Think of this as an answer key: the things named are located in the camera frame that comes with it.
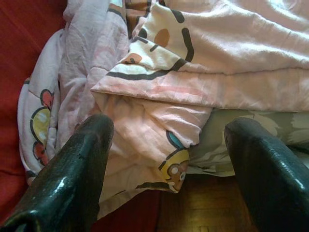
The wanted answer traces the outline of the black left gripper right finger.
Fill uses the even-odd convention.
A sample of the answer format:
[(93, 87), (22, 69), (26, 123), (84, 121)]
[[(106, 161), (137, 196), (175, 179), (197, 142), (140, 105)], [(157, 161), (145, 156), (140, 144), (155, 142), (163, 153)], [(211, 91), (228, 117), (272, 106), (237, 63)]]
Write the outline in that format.
[(260, 232), (309, 232), (309, 168), (257, 121), (225, 126), (241, 194)]

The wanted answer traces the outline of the pink cartoon print quilt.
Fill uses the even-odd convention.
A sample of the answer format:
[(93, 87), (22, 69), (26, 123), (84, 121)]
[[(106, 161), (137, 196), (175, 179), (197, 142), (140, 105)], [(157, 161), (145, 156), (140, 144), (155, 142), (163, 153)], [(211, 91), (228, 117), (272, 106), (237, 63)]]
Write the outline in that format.
[(214, 109), (309, 111), (309, 0), (67, 0), (18, 103), (27, 183), (90, 115), (114, 123), (101, 218), (177, 193)]

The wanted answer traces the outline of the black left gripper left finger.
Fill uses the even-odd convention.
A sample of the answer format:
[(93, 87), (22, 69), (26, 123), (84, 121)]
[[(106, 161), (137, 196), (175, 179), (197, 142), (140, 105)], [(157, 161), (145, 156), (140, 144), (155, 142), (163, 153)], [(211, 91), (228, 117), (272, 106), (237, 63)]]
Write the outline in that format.
[(90, 232), (113, 132), (108, 116), (88, 117), (32, 181), (0, 232)]

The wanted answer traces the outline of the grey floral bed sheet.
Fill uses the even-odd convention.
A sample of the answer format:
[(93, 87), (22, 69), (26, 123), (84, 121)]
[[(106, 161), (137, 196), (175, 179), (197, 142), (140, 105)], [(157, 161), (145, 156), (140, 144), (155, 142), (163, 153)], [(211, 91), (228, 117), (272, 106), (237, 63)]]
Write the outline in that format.
[(309, 111), (263, 112), (214, 109), (199, 137), (199, 144), (189, 150), (188, 174), (233, 176), (234, 170), (224, 138), (226, 124), (239, 117), (259, 122), (286, 145), (309, 142)]

